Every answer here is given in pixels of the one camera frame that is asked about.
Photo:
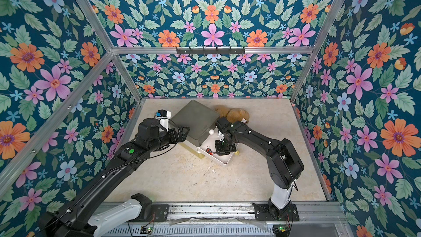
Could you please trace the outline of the white drawer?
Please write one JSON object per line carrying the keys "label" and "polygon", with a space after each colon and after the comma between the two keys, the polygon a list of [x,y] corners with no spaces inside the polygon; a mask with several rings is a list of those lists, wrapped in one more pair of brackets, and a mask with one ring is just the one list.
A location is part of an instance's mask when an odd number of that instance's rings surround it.
{"label": "white drawer", "polygon": [[[234,156],[234,153],[231,153],[230,155],[217,155],[215,150],[215,141],[220,140],[219,131],[217,128],[214,129],[214,134],[207,137],[207,139],[198,147],[199,151],[205,155],[205,157],[209,158],[210,160],[213,160],[220,166],[226,166],[232,157]],[[214,154],[209,155],[206,152],[206,149],[210,148]]]}

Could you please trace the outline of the key with red tag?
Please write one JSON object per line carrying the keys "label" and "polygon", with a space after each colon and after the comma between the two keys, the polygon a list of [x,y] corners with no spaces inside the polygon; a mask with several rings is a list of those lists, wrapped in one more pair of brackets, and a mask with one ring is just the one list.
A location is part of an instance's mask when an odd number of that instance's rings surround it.
{"label": "key with red tag", "polygon": [[210,148],[207,148],[207,149],[206,149],[206,152],[207,152],[209,155],[213,155],[213,154],[214,154],[214,152],[213,152]]}

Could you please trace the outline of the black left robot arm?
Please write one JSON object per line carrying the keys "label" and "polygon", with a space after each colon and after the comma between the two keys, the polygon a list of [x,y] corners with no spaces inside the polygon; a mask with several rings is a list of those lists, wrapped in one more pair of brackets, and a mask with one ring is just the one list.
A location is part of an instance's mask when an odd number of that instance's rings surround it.
{"label": "black left robot arm", "polygon": [[103,201],[151,158],[151,153],[164,151],[187,139],[190,129],[170,122],[166,129],[159,119],[146,118],[138,126],[134,139],[120,146],[107,167],[94,177],[82,192],[56,212],[46,212],[38,220],[44,237],[92,237],[100,229],[89,222]]}

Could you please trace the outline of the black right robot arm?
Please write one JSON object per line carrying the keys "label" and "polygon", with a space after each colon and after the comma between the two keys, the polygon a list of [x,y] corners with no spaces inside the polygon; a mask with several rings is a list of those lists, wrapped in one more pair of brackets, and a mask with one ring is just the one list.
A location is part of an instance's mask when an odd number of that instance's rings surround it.
{"label": "black right robot arm", "polygon": [[290,203],[292,188],[304,171],[304,164],[294,145],[288,139],[277,140],[264,136],[241,121],[231,123],[222,117],[216,122],[218,137],[215,150],[218,155],[237,151],[244,144],[266,158],[274,191],[269,206],[280,211]]}

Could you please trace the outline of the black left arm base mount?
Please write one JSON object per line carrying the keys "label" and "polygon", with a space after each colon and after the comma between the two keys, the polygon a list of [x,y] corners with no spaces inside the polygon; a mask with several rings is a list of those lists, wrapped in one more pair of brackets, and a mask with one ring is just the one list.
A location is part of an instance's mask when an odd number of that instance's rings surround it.
{"label": "black left arm base mount", "polygon": [[154,203],[140,193],[132,195],[125,207],[125,222],[165,222],[169,214],[169,205]]}

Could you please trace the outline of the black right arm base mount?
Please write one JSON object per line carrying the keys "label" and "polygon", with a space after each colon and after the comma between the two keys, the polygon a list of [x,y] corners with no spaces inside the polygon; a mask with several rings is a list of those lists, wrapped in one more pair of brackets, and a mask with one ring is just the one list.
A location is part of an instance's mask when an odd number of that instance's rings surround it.
{"label": "black right arm base mount", "polygon": [[253,203],[257,221],[298,222],[300,220],[297,206],[291,201],[284,208],[277,208],[271,200],[268,204]]}

